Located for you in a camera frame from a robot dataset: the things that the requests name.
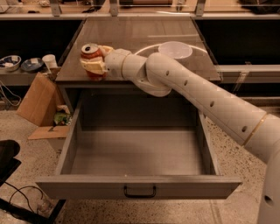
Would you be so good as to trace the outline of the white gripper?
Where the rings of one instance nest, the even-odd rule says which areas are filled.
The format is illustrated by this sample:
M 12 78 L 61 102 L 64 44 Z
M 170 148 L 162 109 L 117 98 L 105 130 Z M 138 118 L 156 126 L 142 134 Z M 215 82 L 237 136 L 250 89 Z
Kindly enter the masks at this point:
M 107 45 L 99 46 L 101 53 L 105 57 L 96 57 L 92 59 L 80 59 L 82 67 L 93 74 L 103 75 L 108 71 L 110 79 L 123 78 L 123 64 L 125 59 L 131 55 L 130 51 L 124 49 L 116 49 Z

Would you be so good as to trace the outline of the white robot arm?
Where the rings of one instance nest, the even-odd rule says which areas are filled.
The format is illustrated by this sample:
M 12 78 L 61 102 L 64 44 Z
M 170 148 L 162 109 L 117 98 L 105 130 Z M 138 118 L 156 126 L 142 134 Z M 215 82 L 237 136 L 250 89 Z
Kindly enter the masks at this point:
M 131 81 L 153 96 L 183 95 L 266 165 L 257 224 L 280 223 L 280 118 L 185 68 L 160 52 L 145 58 L 107 45 L 85 44 L 80 64 L 94 81 Z

